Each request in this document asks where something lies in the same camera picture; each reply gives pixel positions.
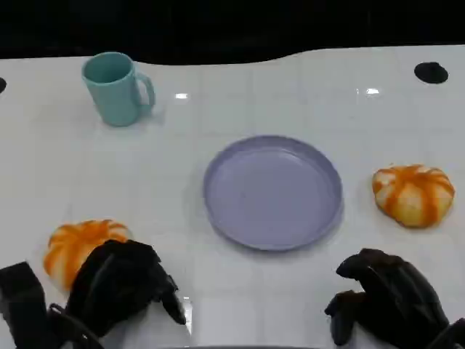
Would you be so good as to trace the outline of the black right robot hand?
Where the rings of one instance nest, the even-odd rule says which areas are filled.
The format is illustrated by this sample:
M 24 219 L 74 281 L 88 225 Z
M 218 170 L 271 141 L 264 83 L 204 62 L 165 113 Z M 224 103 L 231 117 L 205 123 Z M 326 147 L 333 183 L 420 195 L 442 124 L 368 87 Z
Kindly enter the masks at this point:
M 450 322 L 427 279 L 410 263 L 379 249 L 361 249 L 336 269 L 363 290 L 336 294 L 325 309 L 331 337 L 346 345 L 356 324 L 396 348 L 426 348 Z

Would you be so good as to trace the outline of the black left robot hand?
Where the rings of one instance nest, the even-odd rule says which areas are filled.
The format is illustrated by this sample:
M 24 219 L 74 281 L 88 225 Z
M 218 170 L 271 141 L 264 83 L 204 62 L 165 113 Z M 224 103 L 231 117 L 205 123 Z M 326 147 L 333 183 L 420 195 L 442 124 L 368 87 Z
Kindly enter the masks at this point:
M 187 320 L 176 292 L 152 246 L 137 241 L 108 240 L 80 267 L 65 312 L 98 337 L 159 302 L 180 325 Z

